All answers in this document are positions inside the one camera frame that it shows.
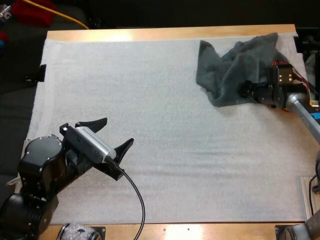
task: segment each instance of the gray towel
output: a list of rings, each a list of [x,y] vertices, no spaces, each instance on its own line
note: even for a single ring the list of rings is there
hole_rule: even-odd
[[[257,36],[250,41],[237,42],[224,56],[206,41],[200,41],[196,83],[206,89],[210,102],[216,107],[248,103],[239,94],[246,80],[261,83],[267,79],[266,68],[273,60],[288,61],[276,49],[278,34]]]

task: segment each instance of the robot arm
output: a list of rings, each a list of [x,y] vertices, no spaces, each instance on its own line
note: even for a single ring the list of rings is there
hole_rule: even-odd
[[[269,105],[273,108],[287,109],[297,114],[320,144],[320,111],[319,107],[310,105],[307,85],[294,84],[298,73],[290,64],[274,65],[268,70],[267,81],[252,83],[246,81],[240,90],[244,98]],[[316,162],[316,175],[320,177],[319,160]],[[279,240],[315,240],[320,237],[320,210],[305,223],[288,226],[279,235]]]
[[[113,149],[95,134],[106,124],[106,118],[78,122],[75,128],[65,123],[60,126],[63,141],[52,135],[27,145],[18,166],[21,191],[0,208],[0,236],[8,240],[37,239],[58,206],[57,194],[92,167],[116,181],[122,177],[119,164],[134,140]]]

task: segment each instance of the red object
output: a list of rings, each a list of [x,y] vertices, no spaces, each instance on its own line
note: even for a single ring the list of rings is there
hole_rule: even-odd
[[[2,40],[4,43],[9,42],[9,38],[4,31],[0,31],[0,40]]]
[[[31,1],[48,9],[56,10],[56,6],[50,0]],[[15,15],[20,23],[41,27],[49,27],[55,17],[54,13],[31,5],[23,0],[14,1],[11,13]]]

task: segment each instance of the yellow cable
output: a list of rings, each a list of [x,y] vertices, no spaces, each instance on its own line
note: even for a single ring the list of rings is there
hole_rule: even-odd
[[[30,1],[30,0],[23,0],[23,1],[25,1],[26,3],[31,4],[31,5],[33,5],[33,6],[36,6],[36,7],[38,7],[38,8],[47,10],[48,12],[57,14],[57,15],[59,15],[59,16],[61,16],[61,17],[64,17],[64,18],[69,19],[69,20],[71,20],[71,21],[74,21],[74,22],[76,22],[77,24],[80,24],[82,27],[84,27],[84,28],[87,29],[87,30],[89,29],[86,25],[84,25],[84,24],[83,24],[82,22],[80,22],[79,20],[74,19],[73,17],[64,15],[64,14],[61,13],[61,12],[58,12],[58,11],[52,10],[52,9],[50,9],[50,8],[47,8],[47,7],[45,7],[45,6],[39,5],[39,4],[37,4],[37,3],[33,2],[33,1]]]

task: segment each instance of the wooden board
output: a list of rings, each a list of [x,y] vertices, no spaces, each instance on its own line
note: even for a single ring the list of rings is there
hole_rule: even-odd
[[[177,28],[102,29],[49,31],[47,38],[71,42],[131,42],[164,39],[257,36],[270,33],[294,33],[295,25],[205,26]]]
[[[292,225],[297,223],[277,223]],[[106,240],[132,240],[140,225],[95,225],[106,228]],[[56,240],[62,226],[52,225],[39,240]],[[274,223],[146,224],[141,240],[275,240]]]
[[[270,33],[296,32],[293,24],[209,26],[180,28],[101,29],[49,31],[47,38],[71,42],[131,42],[166,39],[257,36]],[[274,240],[278,223],[187,223],[146,224],[141,240]],[[107,240],[130,240],[138,224],[103,225]],[[51,225],[40,240],[55,240],[62,226]]]

